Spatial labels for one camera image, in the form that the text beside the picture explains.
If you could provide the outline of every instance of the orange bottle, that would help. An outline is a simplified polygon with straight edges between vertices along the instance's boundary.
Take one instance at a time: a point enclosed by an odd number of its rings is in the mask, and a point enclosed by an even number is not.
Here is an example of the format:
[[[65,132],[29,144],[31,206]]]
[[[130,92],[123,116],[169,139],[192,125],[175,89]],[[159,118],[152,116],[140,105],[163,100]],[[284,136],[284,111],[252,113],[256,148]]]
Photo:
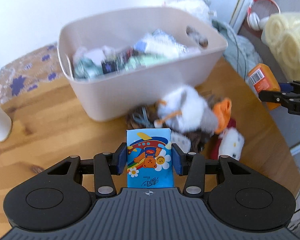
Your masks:
[[[248,77],[250,78],[254,88],[256,89],[257,93],[261,90],[268,90],[268,91],[280,91],[280,86],[275,79],[272,71],[270,68],[265,64],[258,64],[256,65],[249,73]],[[266,103],[269,110],[273,110],[280,106],[277,103]]]

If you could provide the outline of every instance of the clutter in basket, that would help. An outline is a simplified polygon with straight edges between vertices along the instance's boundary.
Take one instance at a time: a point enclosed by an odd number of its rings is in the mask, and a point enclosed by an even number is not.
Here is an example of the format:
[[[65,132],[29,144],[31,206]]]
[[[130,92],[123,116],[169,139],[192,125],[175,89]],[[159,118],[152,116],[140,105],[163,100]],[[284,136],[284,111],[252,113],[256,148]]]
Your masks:
[[[193,29],[188,35],[199,44],[208,42],[198,38],[199,34]],[[74,78],[93,80],[109,73],[129,72],[200,53],[198,47],[188,48],[177,43],[172,35],[157,29],[145,34],[133,47],[120,50],[108,46],[92,50],[79,47],[73,55]]]

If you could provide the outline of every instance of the orange plush toy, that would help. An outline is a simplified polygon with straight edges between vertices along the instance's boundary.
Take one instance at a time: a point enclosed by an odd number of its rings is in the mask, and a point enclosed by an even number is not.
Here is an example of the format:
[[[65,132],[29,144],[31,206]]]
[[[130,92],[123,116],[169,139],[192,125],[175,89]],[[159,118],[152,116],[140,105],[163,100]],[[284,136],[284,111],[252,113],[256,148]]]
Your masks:
[[[231,106],[229,98],[225,98],[214,105],[212,111],[218,118],[218,128],[215,130],[216,134],[220,134],[227,127],[231,116]]]

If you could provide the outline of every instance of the blue gripper pad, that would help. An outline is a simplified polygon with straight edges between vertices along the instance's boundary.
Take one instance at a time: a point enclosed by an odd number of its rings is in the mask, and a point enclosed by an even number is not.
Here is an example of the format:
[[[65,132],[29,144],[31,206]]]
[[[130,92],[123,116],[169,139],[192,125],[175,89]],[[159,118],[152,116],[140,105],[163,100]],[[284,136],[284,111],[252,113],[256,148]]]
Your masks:
[[[122,144],[117,151],[119,152],[117,171],[118,174],[122,174],[127,164],[127,145]]]
[[[175,147],[172,147],[171,152],[172,152],[172,164],[174,170],[176,171],[176,174],[182,175],[182,165],[181,165],[180,155],[178,154]]]
[[[289,83],[279,83],[279,86],[281,92],[286,92],[286,93],[293,92],[293,86],[290,85]]]
[[[176,143],[172,144],[172,165],[176,174],[179,176],[188,175],[188,164],[186,160],[186,154],[179,148]]]

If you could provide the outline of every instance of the white headphones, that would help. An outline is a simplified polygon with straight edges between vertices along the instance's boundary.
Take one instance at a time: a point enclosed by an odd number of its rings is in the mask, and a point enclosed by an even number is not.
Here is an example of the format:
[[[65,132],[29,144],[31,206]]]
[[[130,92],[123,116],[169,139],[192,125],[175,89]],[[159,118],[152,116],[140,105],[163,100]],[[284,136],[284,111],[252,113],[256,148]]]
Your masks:
[[[249,8],[248,8],[248,16],[247,16],[247,22],[248,22],[248,26],[252,29],[252,30],[255,30],[255,31],[262,31],[263,28],[266,26],[266,23],[267,21],[269,20],[269,16],[268,17],[265,17],[265,18],[262,18],[260,20],[259,16],[255,13],[255,12],[252,12],[252,6],[253,4],[256,2],[256,1],[259,1],[259,0],[253,0],[252,3],[249,5]],[[279,13],[281,13],[280,11],[280,8],[278,6],[278,4],[274,1],[274,0],[267,0],[269,2],[271,2],[272,4],[274,4]]]

